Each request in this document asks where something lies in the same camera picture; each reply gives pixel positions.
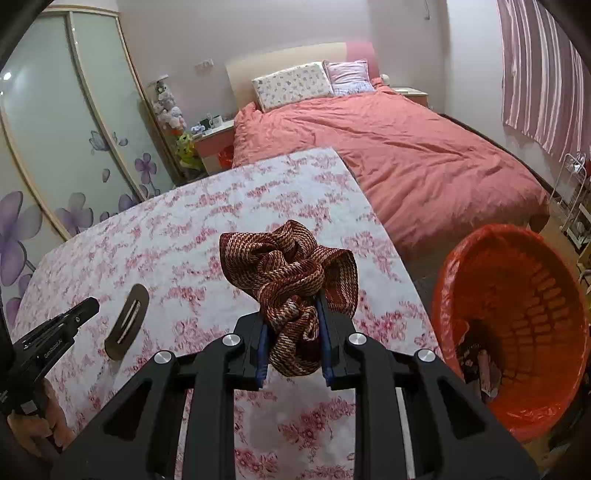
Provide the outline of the person left hand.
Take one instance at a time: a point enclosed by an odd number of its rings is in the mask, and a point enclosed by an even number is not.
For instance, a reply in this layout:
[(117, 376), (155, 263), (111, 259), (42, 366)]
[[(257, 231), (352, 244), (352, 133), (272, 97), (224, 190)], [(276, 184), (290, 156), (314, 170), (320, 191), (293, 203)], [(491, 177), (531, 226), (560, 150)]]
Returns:
[(58, 447), (66, 449), (75, 435), (67, 425), (53, 386), (46, 379), (43, 380), (43, 386), (48, 398), (45, 417), (11, 413), (8, 416), (8, 425), (21, 447), (38, 458), (49, 460), (50, 456), (40, 448), (42, 439), (52, 437)]

